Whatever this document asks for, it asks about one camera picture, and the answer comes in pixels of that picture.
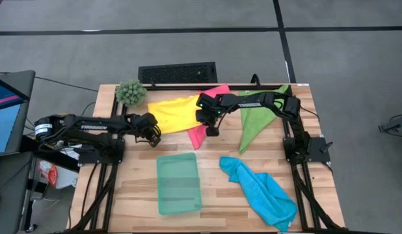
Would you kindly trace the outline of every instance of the wooden table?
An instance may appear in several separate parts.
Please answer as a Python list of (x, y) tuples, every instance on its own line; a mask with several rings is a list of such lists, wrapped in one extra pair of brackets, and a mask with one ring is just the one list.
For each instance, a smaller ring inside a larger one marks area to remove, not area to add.
[[(100, 86), (93, 116), (110, 117), (113, 106), (115, 84)], [(308, 85), (292, 84), (293, 94), (302, 101), (302, 106), (315, 112), (311, 90)], [(144, 114), (147, 103), (198, 94), (199, 91), (148, 91), (145, 102), (127, 113)], [(301, 111), (304, 128), (313, 137), (321, 134), (317, 118)], [(134, 136), (125, 136), (124, 160), (118, 167), (109, 232), (178, 232), (178, 231), (278, 231), (265, 222), (250, 208), (241, 187), (228, 182), (228, 175), (219, 168), (221, 156), (237, 157), (254, 172), (267, 172), (297, 201), (290, 165), (285, 160), (282, 138), (282, 120), (277, 118), (269, 124), (251, 143), (248, 150), (238, 152), (242, 128), (240, 111), (228, 114), (223, 120), (218, 137), (206, 138), (202, 147), (194, 150), (186, 131), (162, 135), (156, 148), (145, 143), (135, 143)], [(162, 216), (157, 208), (156, 158), (164, 155), (195, 152), (200, 176), (203, 208), (201, 211)], [(344, 226), (336, 187), (331, 172), (321, 163), (308, 164), (317, 201), (335, 223)], [(72, 202), (71, 216), (75, 225), (81, 214), (85, 187), (93, 165), (81, 167), (77, 188)], [(100, 166), (97, 167), (87, 196), (86, 210), (96, 194)], [(312, 216), (304, 197), (308, 225)], [(103, 220), (105, 202), (101, 204), (97, 228)], [(289, 231), (300, 231), (299, 214)]]

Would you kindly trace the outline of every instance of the green plastic tray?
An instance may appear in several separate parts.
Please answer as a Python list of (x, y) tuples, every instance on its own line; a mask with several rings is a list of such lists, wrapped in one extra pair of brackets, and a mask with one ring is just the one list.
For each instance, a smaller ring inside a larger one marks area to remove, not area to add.
[(200, 178), (194, 153), (158, 157), (156, 170), (159, 214), (201, 210)]

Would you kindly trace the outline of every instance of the toy plant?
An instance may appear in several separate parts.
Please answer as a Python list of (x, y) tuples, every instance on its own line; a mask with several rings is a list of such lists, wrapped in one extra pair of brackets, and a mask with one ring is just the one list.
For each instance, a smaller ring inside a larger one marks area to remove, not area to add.
[(120, 83), (116, 88), (116, 98), (126, 107), (137, 107), (146, 97), (146, 89), (138, 81)]

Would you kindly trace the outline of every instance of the computer monitor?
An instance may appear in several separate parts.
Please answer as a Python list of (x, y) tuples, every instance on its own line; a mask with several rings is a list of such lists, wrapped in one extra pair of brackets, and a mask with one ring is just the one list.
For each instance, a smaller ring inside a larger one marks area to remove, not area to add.
[(29, 97), (0, 80), (0, 109), (11, 107), (25, 101)]

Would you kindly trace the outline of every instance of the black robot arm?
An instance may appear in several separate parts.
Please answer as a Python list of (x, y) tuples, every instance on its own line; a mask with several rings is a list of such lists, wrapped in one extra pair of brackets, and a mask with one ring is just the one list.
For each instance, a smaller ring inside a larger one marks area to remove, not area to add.
[[(150, 113), (127, 114), (112, 118), (80, 117), (73, 114), (52, 115), (41, 118), (35, 123), (35, 137), (41, 144), (53, 144), (58, 140), (67, 140), (78, 144), (110, 145), (111, 135), (134, 135), (145, 138), (152, 146), (159, 143), (161, 132), (156, 126), (155, 116)], [(107, 131), (99, 135), (84, 130)]]
[(291, 144), (295, 154), (310, 153), (310, 135), (304, 130), (299, 115), (301, 101), (296, 97), (276, 92), (261, 92), (249, 96), (219, 94), (215, 97), (200, 94), (196, 105), (202, 108), (196, 112), (196, 120), (208, 126), (207, 136), (209, 137), (219, 135), (219, 126), (215, 127), (215, 124), (218, 118), (223, 118), (226, 113), (230, 114), (239, 108), (268, 108), (278, 117), (289, 122), (294, 136)]

